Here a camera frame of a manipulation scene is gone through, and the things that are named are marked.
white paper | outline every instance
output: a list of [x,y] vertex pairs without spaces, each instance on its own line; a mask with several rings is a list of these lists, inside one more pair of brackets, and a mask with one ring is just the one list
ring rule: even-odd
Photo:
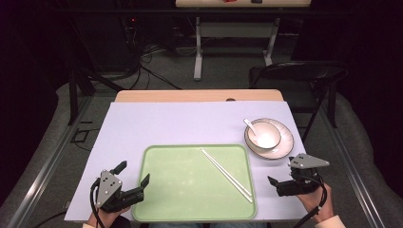
[[[285,158],[268,161],[255,155],[243,138],[243,119],[277,120],[290,129],[294,147]],[[86,169],[68,208],[65,220],[87,220],[91,208],[89,190],[102,170],[122,161],[127,168],[117,178],[123,190],[137,187],[143,152],[155,144],[242,144],[249,152],[252,180],[257,199],[255,220],[300,219],[306,211],[296,197],[279,197],[267,179],[288,181],[288,157],[305,153],[288,104],[285,102],[236,101],[202,103],[112,103],[88,158]],[[131,212],[125,213],[133,220]]]

plastic tray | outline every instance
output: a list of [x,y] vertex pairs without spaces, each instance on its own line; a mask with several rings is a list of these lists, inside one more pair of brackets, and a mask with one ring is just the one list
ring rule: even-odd
[[[252,203],[200,147],[252,193]],[[148,173],[144,201],[132,209],[138,221],[243,220],[256,213],[248,156],[242,145],[153,145],[144,152],[140,180]]]

white chopstick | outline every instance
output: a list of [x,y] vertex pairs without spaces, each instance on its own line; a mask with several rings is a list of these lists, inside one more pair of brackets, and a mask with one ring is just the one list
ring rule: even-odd
[[242,186],[234,177],[231,176],[216,160],[213,159],[203,148],[200,147],[201,152],[209,159],[216,167],[222,172],[222,174],[243,194],[244,197],[252,202],[252,194]]

white spoon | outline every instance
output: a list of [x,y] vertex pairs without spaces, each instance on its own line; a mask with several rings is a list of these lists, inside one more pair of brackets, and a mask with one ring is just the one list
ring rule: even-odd
[[258,136],[259,136],[259,133],[258,133],[258,131],[256,130],[256,128],[252,125],[252,123],[250,123],[250,121],[249,121],[248,119],[243,119],[243,121],[251,128],[253,134],[254,134],[256,137],[258,137]]

saucer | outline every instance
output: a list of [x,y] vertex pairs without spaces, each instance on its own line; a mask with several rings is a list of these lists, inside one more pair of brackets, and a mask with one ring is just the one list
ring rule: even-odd
[[251,142],[246,141],[246,144],[249,146],[249,148],[255,154],[259,155],[260,157],[262,157],[264,159],[275,160],[275,159],[280,159],[280,158],[285,157],[286,155],[288,155],[291,152],[291,150],[293,150],[293,147],[294,147],[293,134],[283,123],[280,123],[280,122],[272,120],[272,119],[263,118],[263,119],[258,119],[258,120],[252,121],[252,124],[254,124],[256,122],[267,122],[267,123],[275,126],[281,135],[281,139],[280,139],[280,142],[278,143],[278,145],[276,145],[275,147],[270,148],[270,149],[264,149],[264,150],[262,150],[262,152],[259,152],[259,153],[255,152],[252,149],[252,147],[254,145],[252,145]]

